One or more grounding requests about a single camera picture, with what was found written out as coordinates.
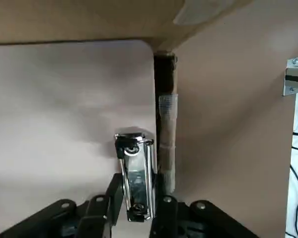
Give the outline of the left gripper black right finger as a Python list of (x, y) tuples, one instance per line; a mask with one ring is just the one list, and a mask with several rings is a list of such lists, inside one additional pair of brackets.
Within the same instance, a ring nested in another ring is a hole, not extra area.
[(187, 205), (168, 194), (156, 177), (156, 212), (151, 238), (257, 238), (254, 232), (207, 200)]

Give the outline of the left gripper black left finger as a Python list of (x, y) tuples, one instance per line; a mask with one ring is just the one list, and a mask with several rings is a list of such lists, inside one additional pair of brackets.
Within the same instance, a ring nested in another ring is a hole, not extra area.
[(110, 238), (123, 200), (122, 175), (104, 194), (77, 205), (60, 199), (0, 233), (0, 238)]

